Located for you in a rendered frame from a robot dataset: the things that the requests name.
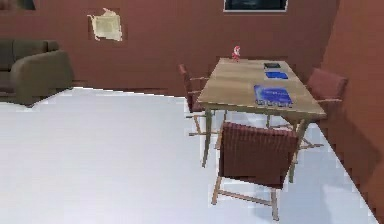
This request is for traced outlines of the light wooden dining table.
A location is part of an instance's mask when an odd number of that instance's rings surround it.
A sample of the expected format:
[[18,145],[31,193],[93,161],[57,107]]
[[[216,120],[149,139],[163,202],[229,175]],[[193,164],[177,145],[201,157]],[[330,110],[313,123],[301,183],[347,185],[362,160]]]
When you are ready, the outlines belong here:
[[[286,80],[269,79],[265,75],[267,60],[220,58],[203,88],[198,102],[205,109],[205,148],[202,166],[206,165],[211,140],[213,110],[284,116],[299,123],[294,126],[301,138],[309,123],[326,117],[326,113],[285,61],[279,61]],[[258,105],[254,86],[284,87],[293,102],[291,107]]]

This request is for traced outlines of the olive brown sofa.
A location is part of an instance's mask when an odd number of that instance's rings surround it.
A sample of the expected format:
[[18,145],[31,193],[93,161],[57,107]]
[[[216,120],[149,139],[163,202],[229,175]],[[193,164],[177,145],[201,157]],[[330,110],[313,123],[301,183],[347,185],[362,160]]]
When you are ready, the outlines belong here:
[[0,39],[0,102],[32,107],[72,89],[69,55],[53,40]]

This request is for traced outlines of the dark white-framed wall picture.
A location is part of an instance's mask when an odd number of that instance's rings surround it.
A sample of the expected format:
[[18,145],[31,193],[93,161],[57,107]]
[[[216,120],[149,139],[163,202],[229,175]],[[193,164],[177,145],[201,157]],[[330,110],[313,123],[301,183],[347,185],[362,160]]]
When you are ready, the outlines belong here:
[[224,0],[224,12],[286,12],[289,0]]

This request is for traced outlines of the large blue book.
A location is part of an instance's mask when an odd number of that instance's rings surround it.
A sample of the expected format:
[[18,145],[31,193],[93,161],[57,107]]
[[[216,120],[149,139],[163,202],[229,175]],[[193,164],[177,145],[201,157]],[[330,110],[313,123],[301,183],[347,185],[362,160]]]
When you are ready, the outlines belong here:
[[283,87],[254,86],[255,102],[263,106],[291,107],[293,102]]

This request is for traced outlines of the dark red wooden chair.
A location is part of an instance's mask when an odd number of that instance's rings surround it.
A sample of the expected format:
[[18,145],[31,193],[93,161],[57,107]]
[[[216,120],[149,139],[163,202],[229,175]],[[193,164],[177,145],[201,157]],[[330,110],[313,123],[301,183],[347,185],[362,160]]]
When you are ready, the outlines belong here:
[[326,120],[335,107],[342,102],[343,93],[348,79],[319,68],[315,68],[305,84],[301,81],[291,85],[288,93],[296,103],[295,112],[283,116],[287,121],[284,125],[271,125],[271,116],[267,116],[268,128],[288,128],[296,131],[300,120],[305,118],[308,123],[319,123]]
[[[229,97],[224,95],[222,87],[224,80],[216,71],[213,72],[213,77],[191,77],[184,64],[179,65],[178,68],[186,89],[185,98],[190,112],[188,118],[192,118],[196,126],[196,131],[190,132],[189,135],[202,135],[207,139],[210,139],[213,134],[221,137],[227,121],[227,113],[233,109]],[[213,130],[213,112],[218,110],[224,111],[223,120],[221,126]]]
[[[299,142],[300,138],[294,131],[224,122],[218,139],[219,168],[211,204],[217,204],[219,195],[263,204],[272,208],[272,218],[278,221],[276,190],[283,188]],[[268,187],[270,199],[223,190],[220,187],[223,178]]]

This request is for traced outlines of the cream wall picture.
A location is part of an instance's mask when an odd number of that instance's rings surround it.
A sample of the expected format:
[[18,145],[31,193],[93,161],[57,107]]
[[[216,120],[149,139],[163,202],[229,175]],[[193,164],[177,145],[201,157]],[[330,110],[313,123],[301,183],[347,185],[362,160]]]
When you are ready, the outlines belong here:
[[122,28],[120,16],[107,8],[104,8],[104,13],[101,15],[88,15],[91,20],[94,39],[100,41],[101,39],[121,41]]

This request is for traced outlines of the small blue book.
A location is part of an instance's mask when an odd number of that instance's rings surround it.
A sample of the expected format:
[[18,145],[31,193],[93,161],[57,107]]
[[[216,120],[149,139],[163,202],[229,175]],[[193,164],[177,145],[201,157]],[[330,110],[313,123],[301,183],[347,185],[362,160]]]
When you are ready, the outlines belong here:
[[265,72],[265,75],[267,76],[267,78],[271,79],[288,79],[288,76],[285,72]]

